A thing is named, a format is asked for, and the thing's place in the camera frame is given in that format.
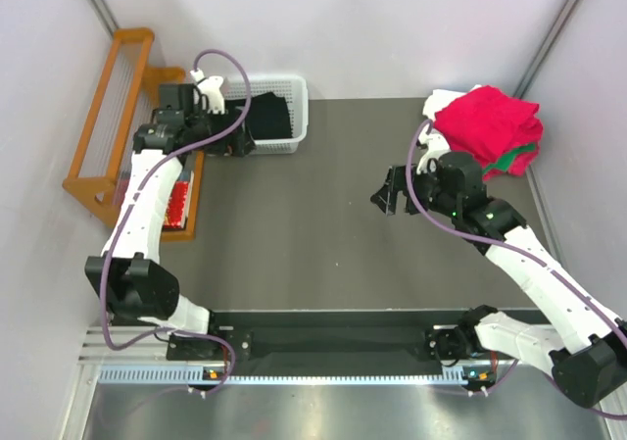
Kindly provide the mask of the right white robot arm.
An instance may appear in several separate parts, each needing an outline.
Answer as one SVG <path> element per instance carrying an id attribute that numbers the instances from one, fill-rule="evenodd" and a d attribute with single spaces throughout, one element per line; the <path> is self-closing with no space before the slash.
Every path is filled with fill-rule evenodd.
<path id="1" fill-rule="evenodd" d="M 550 323 L 543 329 L 482 305 L 453 330 L 456 359 L 494 351 L 535 367 L 574 404 L 591 408 L 626 382 L 626 322 L 566 274 L 523 216 L 489 196 L 478 162 L 448 152 L 418 165 L 393 166 L 370 201 L 388 216 L 398 197 L 409 215 L 435 212 L 531 299 Z"/>

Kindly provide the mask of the black t shirt blue logo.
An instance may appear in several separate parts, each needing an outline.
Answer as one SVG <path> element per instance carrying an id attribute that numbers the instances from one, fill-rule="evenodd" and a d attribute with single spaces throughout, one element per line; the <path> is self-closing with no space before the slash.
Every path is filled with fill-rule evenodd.
<path id="1" fill-rule="evenodd" d="M 287 101 L 272 92 L 253 96 L 245 125 L 254 140 L 279 140 L 292 137 Z"/>

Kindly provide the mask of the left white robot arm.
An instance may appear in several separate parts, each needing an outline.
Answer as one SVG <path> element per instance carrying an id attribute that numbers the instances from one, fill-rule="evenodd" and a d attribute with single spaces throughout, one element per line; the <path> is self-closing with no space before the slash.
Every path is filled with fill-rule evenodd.
<path id="1" fill-rule="evenodd" d="M 209 310 L 180 292 L 177 278 L 160 264 L 160 242 L 169 198 L 187 156 L 243 129 L 252 99 L 227 110 L 225 80 L 165 83 L 160 105 L 132 138 L 131 171 L 114 231 L 84 271 L 97 293 L 101 321 L 135 318 L 189 333 L 188 346 L 201 358 L 221 349 L 220 332 L 210 327 Z"/>

